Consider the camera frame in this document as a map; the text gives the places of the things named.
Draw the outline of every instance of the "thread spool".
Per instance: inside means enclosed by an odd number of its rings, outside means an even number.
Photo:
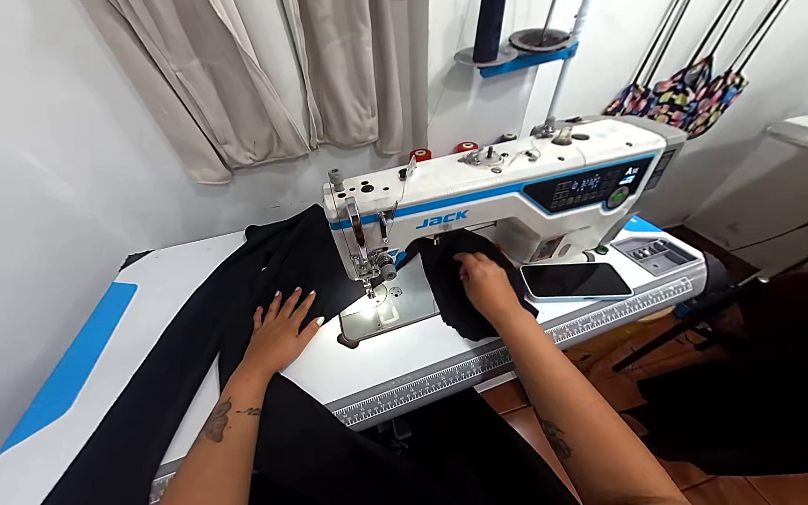
[[[498,137],[498,140],[495,140],[495,144],[499,144],[501,142],[510,142],[511,140],[516,140],[516,134],[504,133],[503,135]]]
[[[475,142],[461,142],[454,147],[455,153],[465,153],[467,151],[472,151],[473,149],[478,149],[478,144]]]
[[[425,160],[431,160],[432,159],[432,151],[426,149],[425,147],[421,147],[419,149],[414,149],[413,151],[410,151],[410,156],[408,156],[408,159],[410,159],[410,158],[417,158],[418,162],[424,162]]]
[[[475,63],[488,63],[498,59],[501,45],[501,26],[504,24],[505,0],[482,0],[478,7],[476,44],[472,50]]]

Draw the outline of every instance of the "sewing machine control panel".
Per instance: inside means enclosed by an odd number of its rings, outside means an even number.
[[[522,191],[549,213],[604,202],[615,209],[635,194],[654,156],[526,185]]]

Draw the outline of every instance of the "woman's left hand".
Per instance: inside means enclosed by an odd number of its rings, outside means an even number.
[[[265,315],[261,307],[254,311],[252,341],[234,375],[269,381],[273,374],[298,358],[324,320],[323,316],[317,317],[298,333],[316,293],[311,291],[296,308],[300,297],[301,288],[296,288],[279,308],[282,294],[277,291]]]

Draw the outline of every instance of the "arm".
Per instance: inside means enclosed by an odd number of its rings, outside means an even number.
[[[510,350],[556,456],[585,505],[687,503],[663,467],[520,305],[481,252],[458,254],[469,300]]]
[[[323,323],[318,317],[298,334],[315,294],[312,291],[295,309],[300,296],[297,288],[280,309],[282,296],[277,291],[263,321],[263,310],[258,307],[254,312],[254,331],[245,357],[165,491],[163,505],[248,503],[267,383],[301,354]]]

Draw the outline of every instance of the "smartphone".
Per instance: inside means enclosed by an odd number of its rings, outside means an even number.
[[[537,302],[622,300],[634,294],[610,263],[522,265],[529,298]]]

